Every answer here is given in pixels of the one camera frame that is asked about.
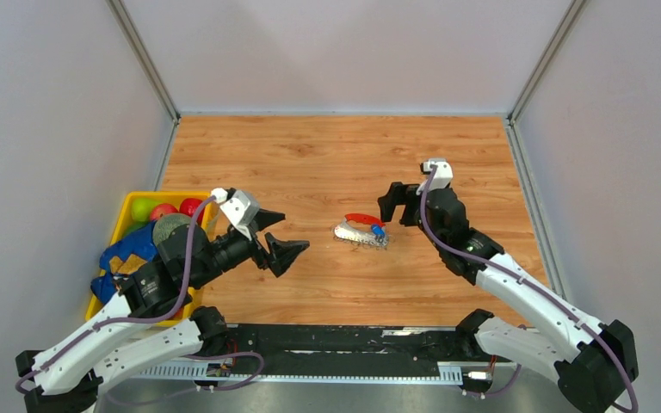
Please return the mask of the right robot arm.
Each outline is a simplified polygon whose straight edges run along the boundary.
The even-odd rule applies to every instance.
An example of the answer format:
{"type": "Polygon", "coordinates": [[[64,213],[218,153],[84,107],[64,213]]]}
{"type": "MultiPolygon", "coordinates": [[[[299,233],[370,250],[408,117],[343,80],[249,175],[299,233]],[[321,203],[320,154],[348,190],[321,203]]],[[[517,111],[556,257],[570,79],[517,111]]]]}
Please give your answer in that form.
{"type": "Polygon", "coordinates": [[[639,411],[633,382],[639,366],[633,331],[615,319],[604,323],[553,293],[528,274],[504,248],[470,226],[451,187],[426,189],[394,182],[378,199],[386,223],[398,206],[400,224],[419,227],[445,267],[501,299],[535,332],[476,310],[460,327],[457,347],[468,359],[484,353],[514,361],[554,382],[580,412],[639,411]]]}

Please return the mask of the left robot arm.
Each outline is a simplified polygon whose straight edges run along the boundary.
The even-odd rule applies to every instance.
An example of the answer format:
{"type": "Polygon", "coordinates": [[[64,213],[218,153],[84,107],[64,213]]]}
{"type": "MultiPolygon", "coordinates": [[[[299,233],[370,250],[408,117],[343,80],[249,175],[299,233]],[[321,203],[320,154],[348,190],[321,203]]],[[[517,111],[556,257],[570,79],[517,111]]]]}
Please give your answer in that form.
{"type": "Polygon", "coordinates": [[[250,214],[248,235],[232,226],[214,240],[194,219],[163,217],[154,228],[158,253],[120,287],[107,304],[62,342],[45,350],[25,350],[15,358],[29,412],[84,412],[121,381],[176,357],[225,356],[232,349],[228,327],[216,307],[199,306],[178,324],[128,343],[134,334],[173,317],[201,288],[239,264],[253,261],[275,276],[286,273],[310,246],[256,233],[284,220],[283,213],[250,214]]]}

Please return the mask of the blue tag key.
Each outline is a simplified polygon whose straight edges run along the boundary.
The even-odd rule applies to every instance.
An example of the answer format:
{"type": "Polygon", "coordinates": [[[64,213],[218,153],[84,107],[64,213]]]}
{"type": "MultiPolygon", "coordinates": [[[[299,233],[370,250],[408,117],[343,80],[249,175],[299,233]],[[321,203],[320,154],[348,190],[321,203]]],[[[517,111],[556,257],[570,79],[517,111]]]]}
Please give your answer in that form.
{"type": "Polygon", "coordinates": [[[382,242],[384,239],[386,239],[386,232],[382,225],[372,224],[370,225],[370,229],[371,232],[374,234],[374,238],[378,242],[382,242]]]}

